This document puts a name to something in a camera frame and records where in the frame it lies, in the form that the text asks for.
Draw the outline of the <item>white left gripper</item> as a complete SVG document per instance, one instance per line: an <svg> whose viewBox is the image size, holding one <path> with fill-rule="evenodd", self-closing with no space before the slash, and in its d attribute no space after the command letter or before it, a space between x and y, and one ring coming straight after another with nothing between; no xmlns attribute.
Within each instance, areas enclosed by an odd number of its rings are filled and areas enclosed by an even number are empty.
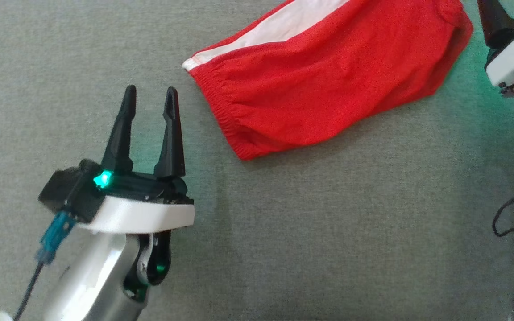
<svg viewBox="0 0 514 321"><path fill-rule="evenodd" d="M102 158L104 171L92 180L103 196L102 202L92 211L89 222L78 224L80 228L108 234L155 234L194 223L194 201L180 178L186 169L178 91L173 86L167 89L163 108L166 128L155 176L129 173L134 166L130 142L136 103L137 88L129 85Z"/></svg>

